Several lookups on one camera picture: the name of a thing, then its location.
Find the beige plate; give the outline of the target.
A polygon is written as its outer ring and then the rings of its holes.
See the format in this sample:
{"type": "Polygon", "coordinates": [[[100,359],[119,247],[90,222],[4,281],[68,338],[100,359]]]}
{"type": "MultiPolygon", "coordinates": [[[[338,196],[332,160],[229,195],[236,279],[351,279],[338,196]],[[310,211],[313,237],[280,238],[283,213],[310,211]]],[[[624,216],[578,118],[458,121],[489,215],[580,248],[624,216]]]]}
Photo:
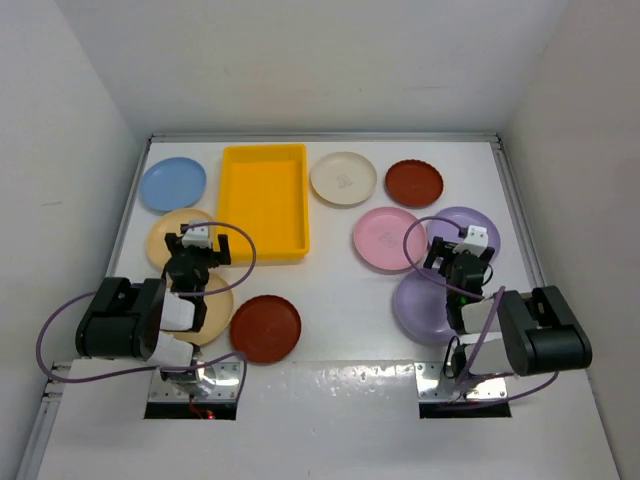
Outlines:
{"type": "Polygon", "coordinates": [[[178,299],[176,293],[167,291],[161,315],[160,329],[176,339],[206,345],[216,339],[231,321],[234,299],[231,290],[215,295],[196,297],[206,306],[204,321],[198,331],[195,330],[196,306],[190,299],[178,299]]]}
{"type": "Polygon", "coordinates": [[[185,208],[163,215],[150,229],[146,239],[146,253],[151,263],[161,270],[170,258],[170,252],[165,243],[167,233],[180,233],[182,224],[191,221],[212,221],[213,217],[196,208],[185,208]]]}

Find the purple plate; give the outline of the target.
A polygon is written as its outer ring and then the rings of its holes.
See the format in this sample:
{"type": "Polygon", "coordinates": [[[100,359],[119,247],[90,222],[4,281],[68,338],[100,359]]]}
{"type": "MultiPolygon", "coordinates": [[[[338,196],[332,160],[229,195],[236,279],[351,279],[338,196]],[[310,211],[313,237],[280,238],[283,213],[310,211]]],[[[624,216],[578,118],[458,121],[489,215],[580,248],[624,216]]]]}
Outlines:
{"type": "Polygon", "coordinates": [[[445,346],[455,335],[446,317],[446,290],[443,278],[423,269],[405,276],[394,292],[393,310],[398,324],[416,342],[445,346]]]}
{"type": "MultiPolygon", "coordinates": [[[[488,233],[488,246],[494,249],[496,258],[501,249],[501,237],[494,222],[485,214],[478,210],[465,206],[447,207],[436,213],[437,217],[446,218],[461,227],[475,225],[483,227],[488,233]]],[[[457,229],[443,221],[429,221],[426,225],[428,244],[431,244],[435,237],[442,237],[445,241],[459,243],[462,239],[458,236],[457,229]]]]}

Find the pink plate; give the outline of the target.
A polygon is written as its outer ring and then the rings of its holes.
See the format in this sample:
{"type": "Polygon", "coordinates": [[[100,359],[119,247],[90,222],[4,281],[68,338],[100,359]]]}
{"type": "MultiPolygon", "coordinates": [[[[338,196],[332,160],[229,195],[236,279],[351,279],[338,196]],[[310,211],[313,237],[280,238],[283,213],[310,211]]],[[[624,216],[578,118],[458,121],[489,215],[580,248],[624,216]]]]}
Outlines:
{"type": "Polygon", "coordinates": [[[378,207],[366,212],[355,224],[352,238],[360,257],[372,267],[399,272],[411,267],[403,241],[417,218],[397,207],[378,207]]]}

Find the blue plate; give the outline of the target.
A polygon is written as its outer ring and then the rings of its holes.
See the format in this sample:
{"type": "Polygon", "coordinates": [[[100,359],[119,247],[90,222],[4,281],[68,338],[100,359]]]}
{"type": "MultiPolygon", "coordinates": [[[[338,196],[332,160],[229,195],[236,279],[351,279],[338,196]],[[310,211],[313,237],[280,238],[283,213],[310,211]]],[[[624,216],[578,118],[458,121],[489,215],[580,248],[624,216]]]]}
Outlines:
{"type": "Polygon", "coordinates": [[[187,157],[171,157],[151,166],[142,176],[139,193],[151,210],[171,212],[197,203],[205,192],[203,166],[187,157]]]}

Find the red plate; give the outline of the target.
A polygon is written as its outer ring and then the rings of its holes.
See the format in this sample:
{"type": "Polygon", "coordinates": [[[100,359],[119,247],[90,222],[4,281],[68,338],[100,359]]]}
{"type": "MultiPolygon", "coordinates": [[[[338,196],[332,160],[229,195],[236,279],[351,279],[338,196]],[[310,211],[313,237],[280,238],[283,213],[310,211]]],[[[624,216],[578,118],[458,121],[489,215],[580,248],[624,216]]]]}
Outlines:
{"type": "Polygon", "coordinates": [[[244,302],[234,313],[230,341],[249,362],[272,364],[293,351],[301,331],[301,317],[293,304],[280,296],[260,295],[244,302]]]}
{"type": "Polygon", "coordinates": [[[400,205],[425,208],[440,198],[444,191],[444,180],[431,164],[406,159],[396,162],[387,170],[385,189],[391,199],[400,205]]]}

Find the red plate front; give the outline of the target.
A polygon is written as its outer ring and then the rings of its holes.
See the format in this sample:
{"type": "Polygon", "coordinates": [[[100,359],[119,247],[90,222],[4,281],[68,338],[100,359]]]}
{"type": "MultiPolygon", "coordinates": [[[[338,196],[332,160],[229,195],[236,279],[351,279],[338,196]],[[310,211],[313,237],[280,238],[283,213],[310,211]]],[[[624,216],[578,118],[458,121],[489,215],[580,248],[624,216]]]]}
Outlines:
{"type": "Polygon", "coordinates": [[[293,351],[301,331],[301,317],[293,304],[280,296],[260,295],[244,302],[234,313],[230,341],[249,362],[272,364],[293,351]]]}

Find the cream white plate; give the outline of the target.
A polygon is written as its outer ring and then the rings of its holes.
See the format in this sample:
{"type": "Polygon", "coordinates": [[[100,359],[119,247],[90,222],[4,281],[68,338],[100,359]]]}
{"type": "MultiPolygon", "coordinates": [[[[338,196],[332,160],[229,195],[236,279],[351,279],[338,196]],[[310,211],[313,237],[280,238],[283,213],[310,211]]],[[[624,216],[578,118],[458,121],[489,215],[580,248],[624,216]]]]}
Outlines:
{"type": "Polygon", "coordinates": [[[321,158],[311,169],[311,185],[326,202],[353,206],[366,201],[378,180],[373,164],[354,152],[334,152],[321,158]]]}

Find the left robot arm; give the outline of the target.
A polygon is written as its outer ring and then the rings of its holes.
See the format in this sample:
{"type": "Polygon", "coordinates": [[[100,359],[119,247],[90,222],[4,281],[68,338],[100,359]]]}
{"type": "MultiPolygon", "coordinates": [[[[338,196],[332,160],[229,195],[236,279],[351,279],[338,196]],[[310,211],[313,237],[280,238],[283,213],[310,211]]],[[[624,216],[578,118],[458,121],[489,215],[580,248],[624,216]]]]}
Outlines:
{"type": "Polygon", "coordinates": [[[169,259],[158,278],[133,283],[124,277],[107,277],[101,283],[76,331],[76,349],[86,357],[132,358],[154,366],[181,366],[162,371],[163,381],[204,399],[214,389],[210,368],[192,367],[200,349],[179,340],[175,332],[197,333],[208,309],[202,295],[211,269],[231,263],[228,236],[218,236],[218,251],[197,227],[184,234],[168,233],[169,259]]]}

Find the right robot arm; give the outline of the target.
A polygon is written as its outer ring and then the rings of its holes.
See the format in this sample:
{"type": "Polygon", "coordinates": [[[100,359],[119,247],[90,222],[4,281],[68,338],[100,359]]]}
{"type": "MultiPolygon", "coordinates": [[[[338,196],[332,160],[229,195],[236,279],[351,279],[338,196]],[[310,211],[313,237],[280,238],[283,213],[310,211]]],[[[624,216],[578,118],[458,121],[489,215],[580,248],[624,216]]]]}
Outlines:
{"type": "Polygon", "coordinates": [[[458,335],[479,334],[473,346],[456,345],[449,354],[446,374],[460,383],[472,378],[472,367],[494,326],[501,334],[498,349],[507,362],[497,368],[499,373],[531,376],[589,367],[593,360],[590,340],[557,287],[538,287],[529,293],[504,289],[490,297],[483,295],[493,253],[491,247],[480,251],[441,237],[435,237],[429,247],[424,267],[440,262],[438,274],[445,280],[449,326],[458,335]]]}

